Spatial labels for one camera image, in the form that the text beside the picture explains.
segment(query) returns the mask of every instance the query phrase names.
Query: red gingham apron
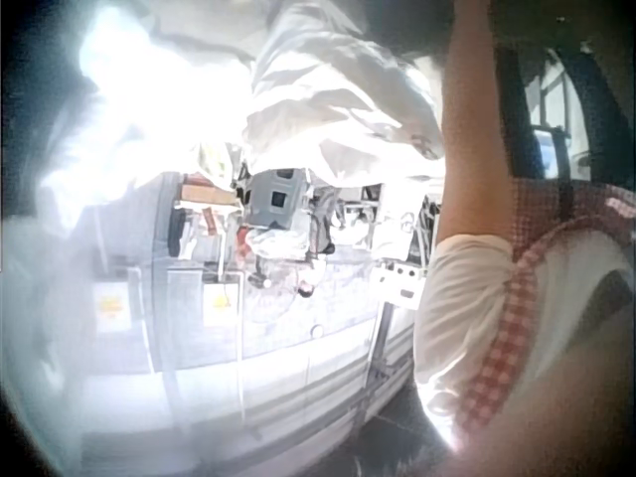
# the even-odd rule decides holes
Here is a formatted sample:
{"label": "red gingham apron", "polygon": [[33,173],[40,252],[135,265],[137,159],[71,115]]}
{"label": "red gingham apron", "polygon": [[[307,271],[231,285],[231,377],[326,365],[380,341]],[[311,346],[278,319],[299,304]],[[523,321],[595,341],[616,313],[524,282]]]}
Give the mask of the red gingham apron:
{"label": "red gingham apron", "polygon": [[514,193],[515,268],[497,335],[461,398],[455,420],[461,443],[502,408],[528,359],[538,321],[535,269],[546,251],[574,231],[601,231],[622,246],[632,241],[633,193],[587,182],[528,179],[516,179]]}

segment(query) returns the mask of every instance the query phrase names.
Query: person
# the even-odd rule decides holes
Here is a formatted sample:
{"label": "person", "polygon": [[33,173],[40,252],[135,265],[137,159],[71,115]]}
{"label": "person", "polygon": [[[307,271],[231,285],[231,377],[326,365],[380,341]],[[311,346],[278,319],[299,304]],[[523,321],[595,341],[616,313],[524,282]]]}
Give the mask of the person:
{"label": "person", "polygon": [[[446,179],[414,331],[424,412],[455,451],[521,405],[533,383],[633,299],[634,194],[511,174],[489,4],[455,1],[443,88]],[[599,343],[600,354],[611,353]],[[617,379],[596,377],[609,386]],[[541,408],[527,408],[518,424],[534,411]]]}
{"label": "person", "polygon": [[339,195],[340,189],[328,185],[322,185],[314,192],[307,266],[299,273],[298,294],[303,298],[310,298],[314,294],[325,274],[327,256],[336,251],[336,246],[331,241],[331,218],[336,211]]}

